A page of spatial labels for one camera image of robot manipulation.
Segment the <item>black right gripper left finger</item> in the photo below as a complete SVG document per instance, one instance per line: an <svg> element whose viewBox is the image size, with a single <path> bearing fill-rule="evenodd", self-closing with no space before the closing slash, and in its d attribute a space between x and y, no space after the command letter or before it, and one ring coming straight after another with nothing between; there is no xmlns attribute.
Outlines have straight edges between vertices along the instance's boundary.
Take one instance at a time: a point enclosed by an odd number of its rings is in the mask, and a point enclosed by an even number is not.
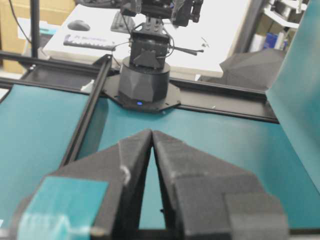
<svg viewBox="0 0 320 240"><path fill-rule="evenodd" d="M136 229L151 146L144 129L45 175L15 211L10 239L89 240L93 231L111 239Z"/></svg>

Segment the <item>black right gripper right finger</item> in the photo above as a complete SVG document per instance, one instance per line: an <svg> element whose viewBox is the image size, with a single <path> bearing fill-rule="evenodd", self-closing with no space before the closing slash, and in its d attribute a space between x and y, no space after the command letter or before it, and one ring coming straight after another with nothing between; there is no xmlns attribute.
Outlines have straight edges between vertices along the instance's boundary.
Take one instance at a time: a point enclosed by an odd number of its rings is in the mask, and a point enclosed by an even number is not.
<svg viewBox="0 0 320 240"><path fill-rule="evenodd" d="M286 240L287 216L252 172L155 130L174 226L185 240Z"/></svg>

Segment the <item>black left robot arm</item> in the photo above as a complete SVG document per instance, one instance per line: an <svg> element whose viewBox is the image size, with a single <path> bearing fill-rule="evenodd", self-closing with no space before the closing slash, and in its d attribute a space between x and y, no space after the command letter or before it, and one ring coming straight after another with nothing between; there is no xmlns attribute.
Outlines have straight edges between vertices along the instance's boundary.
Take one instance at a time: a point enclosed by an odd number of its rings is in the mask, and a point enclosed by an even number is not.
<svg viewBox="0 0 320 240"><path fill-rule="evenodd" d="M123 108L156 113L181 104L180 89L170 83L169 50L177 50L163 20L186 27L197 23L201 0L123 0L120 12L145 15L145 22L130 31L130 55L120 73L107 77L103 92Z"/></svg>

